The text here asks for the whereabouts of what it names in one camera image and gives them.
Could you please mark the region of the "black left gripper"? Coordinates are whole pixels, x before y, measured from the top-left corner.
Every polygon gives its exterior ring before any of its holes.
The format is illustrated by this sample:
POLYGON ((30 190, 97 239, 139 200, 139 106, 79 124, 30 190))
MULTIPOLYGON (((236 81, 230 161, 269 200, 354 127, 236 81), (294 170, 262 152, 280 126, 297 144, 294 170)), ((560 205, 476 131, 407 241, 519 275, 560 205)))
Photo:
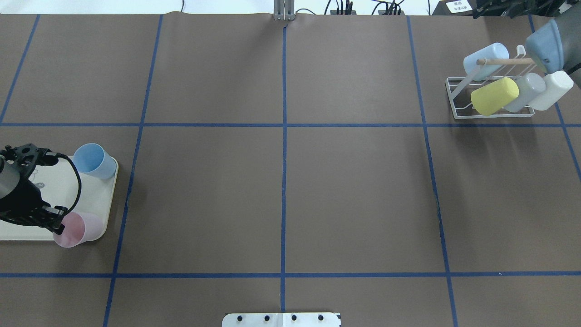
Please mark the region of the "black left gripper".
POLYGON ((49 207, 42 200, 39 188, 29 180, 19 182, 0 201, 0 219, 13 225, 64 230, 66 226, 62 221, 68 213, 67 207, 49 207))

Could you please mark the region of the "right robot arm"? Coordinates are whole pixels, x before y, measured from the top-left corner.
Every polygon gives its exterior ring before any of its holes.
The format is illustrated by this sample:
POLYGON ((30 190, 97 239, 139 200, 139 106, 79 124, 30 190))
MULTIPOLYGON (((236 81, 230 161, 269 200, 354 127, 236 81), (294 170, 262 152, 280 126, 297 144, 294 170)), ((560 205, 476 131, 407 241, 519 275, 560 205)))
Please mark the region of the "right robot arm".
POLYGON ((527 37, 525 50, 543 73, 563 71, 580 87, 580 3, 571 6, 527 37))

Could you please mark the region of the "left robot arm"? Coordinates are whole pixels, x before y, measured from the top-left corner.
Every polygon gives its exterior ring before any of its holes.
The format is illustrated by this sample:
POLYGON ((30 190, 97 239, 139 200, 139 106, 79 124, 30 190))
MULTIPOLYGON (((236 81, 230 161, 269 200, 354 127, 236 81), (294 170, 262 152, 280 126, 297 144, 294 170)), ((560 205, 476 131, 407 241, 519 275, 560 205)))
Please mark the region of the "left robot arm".
POLYGON ((20 147, 7 146, 1 151, 1 220, 17 226, 45 228, 57 235, 62 234, 64 217, 79 201, 82 184, 78 171, 66 155, 33 144, 20 147), (43 200, 40 189, 30 177, 37 166, 55 166, 59 159, 66 160, 77 177, 77 197, 70 208, 52 207, 43 200))

